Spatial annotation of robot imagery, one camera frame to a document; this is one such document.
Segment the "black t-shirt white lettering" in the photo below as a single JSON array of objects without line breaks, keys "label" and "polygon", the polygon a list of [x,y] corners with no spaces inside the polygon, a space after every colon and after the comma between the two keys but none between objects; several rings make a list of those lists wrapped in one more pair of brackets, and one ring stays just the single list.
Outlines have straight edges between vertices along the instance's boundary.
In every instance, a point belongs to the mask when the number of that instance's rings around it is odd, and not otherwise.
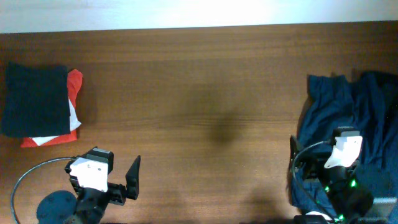
[{"label": "black t-shirt white lettering", "polygon": [[30,68],[10,62],[5,75],[2,134],[36,138],[70,133],[66,66]]}]

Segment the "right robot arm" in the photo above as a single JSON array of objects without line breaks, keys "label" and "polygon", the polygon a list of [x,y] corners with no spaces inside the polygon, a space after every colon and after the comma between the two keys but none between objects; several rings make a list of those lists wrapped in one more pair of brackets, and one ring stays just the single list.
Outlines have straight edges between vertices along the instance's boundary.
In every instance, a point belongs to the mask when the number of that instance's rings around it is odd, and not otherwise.
[{"label": "right robot arm", "polygon": [[306,196],[303,183],[319,180],[334,213],[330,213],[314,197],[310,200],[319,212],[294,216],[294,223],[387,223],[397,203],[389,194],[389,181],[383,177],[372,180],[373,171],[359,164],[363,138],[352,127],[336,128],[324,143],[331,152],[313,152],[314,145],[302,146],[295,136],[290,137],[290,171]]}]

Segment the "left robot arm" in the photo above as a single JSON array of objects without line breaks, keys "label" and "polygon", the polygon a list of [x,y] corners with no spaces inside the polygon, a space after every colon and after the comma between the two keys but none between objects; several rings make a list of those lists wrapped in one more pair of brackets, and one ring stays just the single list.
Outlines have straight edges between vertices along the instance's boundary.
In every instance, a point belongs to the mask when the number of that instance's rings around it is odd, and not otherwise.
[{"label": "left robot arm", "polygon": [[37,207],[39,223],[99,223],[109,204],[123,206],[127,199],[138,198],[140,163],[137,156],[123,185],[108,181],[114,165],[111,151],[94,147],[74,157],[65,172],[75,192],[59,190],[47,195]]}]

